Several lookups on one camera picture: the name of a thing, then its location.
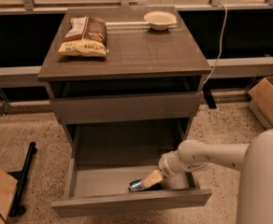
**speckled floor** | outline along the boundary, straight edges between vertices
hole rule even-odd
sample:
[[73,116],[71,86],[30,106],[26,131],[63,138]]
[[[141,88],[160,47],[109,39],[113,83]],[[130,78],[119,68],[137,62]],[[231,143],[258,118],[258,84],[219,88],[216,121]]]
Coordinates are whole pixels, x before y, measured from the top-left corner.
[[[239,173],[217,165],[196,174],[201,188],[212,190],[203,207],[60,219],[50,204],[64,196],[70,145],[47,102],[12,105],[7,116],[0,116],[0,167],[7,172],[20,170],[32,141],[36,142],[37,153],[22,198],[27,211],[22,217],[9,218],[9,224],[236,223]],[[241,144],[263,130],[248,103],[218,104],[212,110],[201,105],[189,138],[214,144]]]

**humanoid robot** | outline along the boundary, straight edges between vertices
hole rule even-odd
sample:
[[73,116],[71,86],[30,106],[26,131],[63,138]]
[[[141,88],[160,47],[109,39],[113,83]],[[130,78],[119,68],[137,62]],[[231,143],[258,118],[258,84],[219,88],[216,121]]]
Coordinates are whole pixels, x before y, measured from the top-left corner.
[[206,170],[209,163],[240,171],[237,224],[273,224],[273,129],[246,145],[207,145],[183,141],[159,160],[161,179],[144,178],[144,189],[179,172]]

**drawer front panel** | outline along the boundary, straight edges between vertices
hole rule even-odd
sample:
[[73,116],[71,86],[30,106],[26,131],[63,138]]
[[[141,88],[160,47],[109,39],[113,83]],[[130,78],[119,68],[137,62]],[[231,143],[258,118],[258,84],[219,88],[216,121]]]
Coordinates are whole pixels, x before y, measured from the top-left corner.
[[69,199],[52,203],[52,208],[60,217],[80,217],[202,206],[205,205],[210,195],[210,189],[147,191]]
[[171,119],[195,116],[201,93],[130,95],[52,99],[62,123],[96,123],[125,120]]

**brown tabletop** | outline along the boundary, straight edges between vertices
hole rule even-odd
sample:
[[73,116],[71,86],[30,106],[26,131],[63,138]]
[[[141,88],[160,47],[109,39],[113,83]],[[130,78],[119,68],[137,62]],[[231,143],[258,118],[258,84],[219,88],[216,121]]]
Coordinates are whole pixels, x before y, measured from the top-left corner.
[[[176,15],[177,24],[157,32],[144,21],[154,10]],[[94,16],[108,28],[106,58],[67,57],[58,54],[71,17]],[[102,78],[203,75],[210,67],[174,7],[101,7],[69,9],[42,65],[40,81]]]

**black stand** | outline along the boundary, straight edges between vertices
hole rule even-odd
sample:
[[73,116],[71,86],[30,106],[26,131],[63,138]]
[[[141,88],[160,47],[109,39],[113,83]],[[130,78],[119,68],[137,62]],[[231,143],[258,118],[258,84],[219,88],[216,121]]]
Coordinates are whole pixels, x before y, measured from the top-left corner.
[[36,143],[31,142],[26,154],[22,171],[8,173],[9,175],[15,177],[18,180],[15,196],[8,213],[9,217],[22,216],[26,211],[25,206],[20,205],[20,202],[22,199],[23,189],[25,187],[26,178],[27,178],[28,171],[29,171],[34,154],[36,154]]

